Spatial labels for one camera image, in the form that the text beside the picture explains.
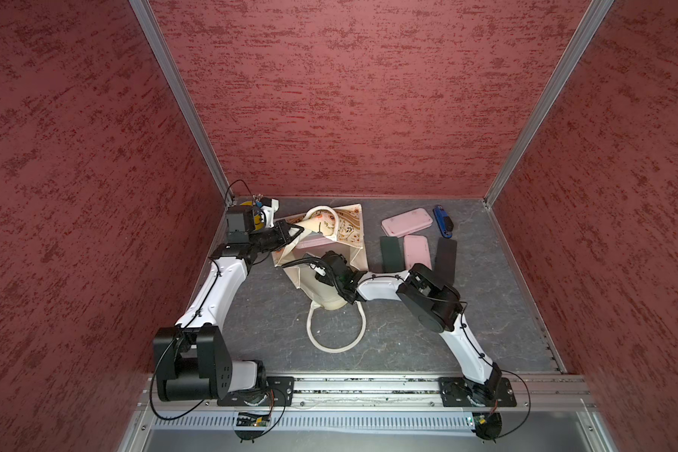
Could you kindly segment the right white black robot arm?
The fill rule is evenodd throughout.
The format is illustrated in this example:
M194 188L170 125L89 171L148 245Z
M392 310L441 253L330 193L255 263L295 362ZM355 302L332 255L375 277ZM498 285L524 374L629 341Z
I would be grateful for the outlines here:
M471 403L495 403L502 370L478 344L465 319L460 293L437 272L415 264L399 273L371 273L354 269L336 252L326 252L310 268L318 282L333 288L340 299L350 304L402 303L425 329L444 340L461 367Z

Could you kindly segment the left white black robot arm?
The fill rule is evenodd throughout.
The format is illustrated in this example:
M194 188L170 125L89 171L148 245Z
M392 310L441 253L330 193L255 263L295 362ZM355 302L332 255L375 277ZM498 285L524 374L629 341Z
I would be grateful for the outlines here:
M152 386L160 400L222 400L235 393L267 391L265 367L259 361L233 360L223 325L254 263L305 232L275 220L274 214L272 205L228 209L226 237L209 256L207 281L176 324L154 337Z

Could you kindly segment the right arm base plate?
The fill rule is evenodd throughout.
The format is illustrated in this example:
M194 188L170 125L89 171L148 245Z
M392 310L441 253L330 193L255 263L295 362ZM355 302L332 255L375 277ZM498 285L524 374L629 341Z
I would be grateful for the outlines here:
M445 408L515 408L517 400L510 380L501 378L495 391L465 378L444 377L438 380Z

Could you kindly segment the green pencil case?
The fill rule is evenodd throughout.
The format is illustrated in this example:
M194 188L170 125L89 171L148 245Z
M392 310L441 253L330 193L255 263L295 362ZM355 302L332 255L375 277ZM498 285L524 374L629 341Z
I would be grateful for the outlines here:
M398 237L381 237L382 271L400 273L405 269L405 260Z

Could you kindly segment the dark grey pencil case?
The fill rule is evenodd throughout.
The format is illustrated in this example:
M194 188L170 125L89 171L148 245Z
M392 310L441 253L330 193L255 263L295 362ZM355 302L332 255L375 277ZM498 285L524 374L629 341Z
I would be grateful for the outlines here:
M455 284L458 244L451 238L440 237L437 242L434 271L448 286Z

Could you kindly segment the cream floral canvas tote bag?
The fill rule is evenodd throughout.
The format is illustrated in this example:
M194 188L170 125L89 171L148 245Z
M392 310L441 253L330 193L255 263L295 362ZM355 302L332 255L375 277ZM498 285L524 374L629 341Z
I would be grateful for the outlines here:
M363 207L320 205L304 214L285 217L288 223L298 224L304 232L290 245L273 252L276 267L284 271L295 288L310 299L306 331L312 344L325 353L338 354L355 348L365 335L367 320L363 302L358 294L359 279L367 274ZM296 246L307 235L325 235L334 243L312 249L297 250ZM326 282L315 278L315 267L327 272ZM315 339L313 316L315 310L336 311L347 305L358 307L361 329L357 337L341 348L327 348Z

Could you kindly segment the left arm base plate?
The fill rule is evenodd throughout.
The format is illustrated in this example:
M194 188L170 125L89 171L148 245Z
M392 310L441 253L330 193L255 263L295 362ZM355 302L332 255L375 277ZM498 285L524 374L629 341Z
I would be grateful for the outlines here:
M269 376L259 387L229 393L217 405L249 409L289 407L292 405L295 382L294 377Z

